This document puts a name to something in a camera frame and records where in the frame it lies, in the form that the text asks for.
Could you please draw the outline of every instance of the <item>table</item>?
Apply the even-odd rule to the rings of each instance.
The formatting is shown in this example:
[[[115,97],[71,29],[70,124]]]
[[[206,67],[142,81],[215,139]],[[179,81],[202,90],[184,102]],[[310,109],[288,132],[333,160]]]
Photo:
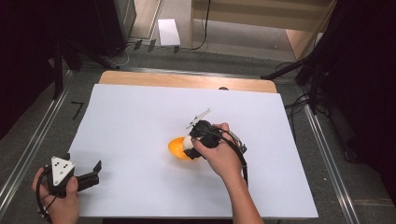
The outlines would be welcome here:
[[[286,29],[296,59],[303,58],[330,20],[335,0],[212,0],[209,20]],[[193,20],[205,20],[208,0],[191,0]]]
[[[224,86],[230,91],[217,90]],[[241,91],[249,89],[260,92]],[[268,80],[104,72],[69,151],[80,164],[76,175],[103,162],[101,183],[79,194],[81,215],[230,218],[228,194],[208,163],[179,161],[167,151],[171,139],[188,133],[186,119],[201,113],[205,102],[214,106],[206,118],[229,120],[250,148],[249,190],[262,216],[317,217],[283,104],[273,92]],[[256,132],[263,123],[273,128]]]

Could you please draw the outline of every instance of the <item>white paper sheet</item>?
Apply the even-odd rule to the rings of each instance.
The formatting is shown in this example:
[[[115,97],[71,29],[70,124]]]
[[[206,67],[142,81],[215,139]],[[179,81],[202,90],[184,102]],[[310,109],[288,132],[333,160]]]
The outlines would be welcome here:
[[[102,160],[100,184],[79,194],[83,217],[231,217],[207,161],[179,161],[167,148],[185,125],[227,121],[247,145],[249,191],[262,217],[317,217],[279,94],[95,85],[70,148],[76,175]]]
[[[176,27],[175,20],[158,20],[160,30],[161,46],[179,46],[180,37]]]

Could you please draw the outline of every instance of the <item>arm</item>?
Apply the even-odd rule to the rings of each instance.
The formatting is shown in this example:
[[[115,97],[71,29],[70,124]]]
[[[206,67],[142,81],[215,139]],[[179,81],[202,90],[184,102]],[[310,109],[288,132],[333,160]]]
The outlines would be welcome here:
[[[44,172],[43,168],[40,168],[35,174],[33,180],[32,189],[35,192],[36,184],[40,175]],[[66,186],[66,197],[56,198],[53,201],[54,196],[49,194],[48,189],[44,185],[40,185],[40,198],[42,203],[48,207],[53,201],[53,204],[49,207],[49,216],[53,224],[76,224],[79,216],[79,203],[78,203],[78,181],[73,176],[69,179]]]
[[[216,126],[230,131],[227,123]],[[224,133],[223,137],[233,140],[227,133]],[[231,199],[233,223],[263,223],[248,192],[248,186],[241,175],[241,162],[230,146],[226,142],[220,141],[217,147],[207,148],[197,139],[191,139],[191,141],[194,148],[207,159],[213,171],[223,180]]]

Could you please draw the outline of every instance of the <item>white plastic part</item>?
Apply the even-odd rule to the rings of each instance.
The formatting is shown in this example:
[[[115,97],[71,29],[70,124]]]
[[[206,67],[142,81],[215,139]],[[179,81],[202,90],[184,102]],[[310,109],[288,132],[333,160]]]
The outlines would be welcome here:
[[[73,162],[66,161],[57,157],[52,157],[51,163],[53,186],[58,186],[75,167],[75,164]]]
[[[192,149],[194,146],[192,145],[191,142],[191,136],[187,135],[184,139],[183,139],[183,150],[186,149]]]
[[[186,129],[189,129],[191,126],[194,126],[196,123],[198,123],[198,121],[203,119],[204,116],[206,116],[210,111],[212,111],[212,109],[208,108],[204,113],[202,113],[198,116],[195,116],[195,119],[193,119],[192,122],[190,122],[188,125],[186,125]]]

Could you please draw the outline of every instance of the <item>hand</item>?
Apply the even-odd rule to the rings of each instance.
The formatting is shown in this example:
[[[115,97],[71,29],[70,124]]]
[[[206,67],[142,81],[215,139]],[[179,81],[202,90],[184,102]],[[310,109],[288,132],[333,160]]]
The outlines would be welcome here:
[[[214,126],[224,131],[230,131],[228,123],[214,124]],[[222,136],[233,141],[233,138],[227,133],[223,133]],[[241,161],[224,140],[220,140],[219,145],[214,148],[205,147],[197,139],[191,139],[191,141],[194,148],[207,159],[213,171],[223,180],[241,177]]]
[[[44,168],[40,168],[35,174],[33,180],[32,189],[35,192],[37,181],[40,175],[44,172]],[[79,216],[79,203],[78,203],[78,181],[75,176],[71,177],[66,185],[66,197],[56,198],[53,204],[49,207],[49,216],[52,223],[59,224],[75,224],[78,221]],[[44,185],[40,185],[40,198],[42,199],[43,205],[46,207],[54,199],[54,196],[50,195],[49,190]]]

